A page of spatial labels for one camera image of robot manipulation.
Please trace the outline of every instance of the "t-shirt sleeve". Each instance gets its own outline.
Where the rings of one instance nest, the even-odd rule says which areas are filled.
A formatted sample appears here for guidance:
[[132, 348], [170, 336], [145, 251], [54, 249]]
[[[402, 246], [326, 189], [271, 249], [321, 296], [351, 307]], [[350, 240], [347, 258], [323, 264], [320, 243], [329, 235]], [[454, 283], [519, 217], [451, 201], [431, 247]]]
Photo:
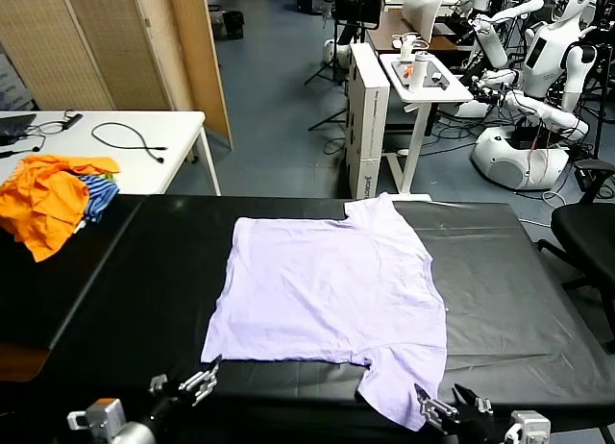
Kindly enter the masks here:
[[375, 234], [394, 235], [404, 243], [403, 248], [410, 247], [414, 252], [421, 251], [425, 258], [431, 255], [421, 242], [414, 229], [406, 222], [393, 205], [387, 192], [372, 199], [347, 202], [344, 211], [353, 225]]
[[369, 363], [358, 385], [367, 403], [389, 420], [418, 431], [425, 424], [420, 413], [414, 384], [432, 398], [437, 391], [446, 365], [446, 351], [421, 345], [394, 345], [374, 348], [363, 353]]

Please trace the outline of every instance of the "computer screen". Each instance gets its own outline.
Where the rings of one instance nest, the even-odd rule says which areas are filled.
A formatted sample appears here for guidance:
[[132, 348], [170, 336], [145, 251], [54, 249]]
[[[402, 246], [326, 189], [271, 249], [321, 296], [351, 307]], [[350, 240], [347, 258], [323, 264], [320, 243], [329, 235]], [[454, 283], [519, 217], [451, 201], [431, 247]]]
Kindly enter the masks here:
[[427, 42], [431, 42], [433, 23], [444, 0], [404, 0], [402, 16]]

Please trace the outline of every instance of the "pile of clothes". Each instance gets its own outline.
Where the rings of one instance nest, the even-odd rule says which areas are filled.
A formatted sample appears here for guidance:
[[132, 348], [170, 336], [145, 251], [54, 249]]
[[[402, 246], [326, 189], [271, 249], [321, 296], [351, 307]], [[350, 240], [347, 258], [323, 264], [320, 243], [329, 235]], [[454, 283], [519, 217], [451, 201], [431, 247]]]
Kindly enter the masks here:
[[0, 226], [23, 242], [35, 261], [60, 250], [82, 221], [100, 221], [119, 188], [110, 158], [30, 156], [0, 186]]

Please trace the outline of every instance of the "lavender t-shirt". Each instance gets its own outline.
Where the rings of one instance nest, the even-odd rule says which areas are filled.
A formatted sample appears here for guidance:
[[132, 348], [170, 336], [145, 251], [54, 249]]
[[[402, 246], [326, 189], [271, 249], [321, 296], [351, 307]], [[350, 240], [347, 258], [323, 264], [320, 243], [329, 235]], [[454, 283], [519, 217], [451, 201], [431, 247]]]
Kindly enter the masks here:
[[364, 365], [358, 392], [418, 430], [425, 420], [414, 384], [436, 397], [446, 362], [431, 256], [388, 194], [345, 211], [342, 221], [237, 220], [201, 361]]

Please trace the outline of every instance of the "black tabletop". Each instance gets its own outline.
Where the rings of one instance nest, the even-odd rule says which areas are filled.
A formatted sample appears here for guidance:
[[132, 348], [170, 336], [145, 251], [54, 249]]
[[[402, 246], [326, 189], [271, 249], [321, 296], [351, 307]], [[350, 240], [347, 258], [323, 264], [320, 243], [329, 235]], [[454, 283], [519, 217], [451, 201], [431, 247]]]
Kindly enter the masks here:
[[143, 199], [118, 196], [100, 224], [77, 232], [39, 263], [0, 229], [0, 341], [52, 347]]
[[[508, 206], [395, 207], [433, 255], [435, 286], [448, 309], [441, 399], [452, 401], [458, 382], [496, 406], [562, 407], [594, 418], [599, 414], [591, 407], [612, 413], [615, 360], [543, 267]], [[182, 379], [198, 369], [240, 216], [339, 219], [343, 201], [147, 198], [89, 285], [37, 384], [121, 395], [145, 391], [154, 375]], [[208, 403], [231, 401], [237, 411], [256, 402], [258, 416], [263, 402], [273, 401], [283, 409], [276, 417], [298, 404], [349, 407], [360, 410], [353, 420], [377, 427], [386, 420], [356, 395], [363, 371], [324, 362], [224, 361]], [[306, 419], [306, 412], [298, 417]], [[341, 426], [338, 417], [335, 423]]]

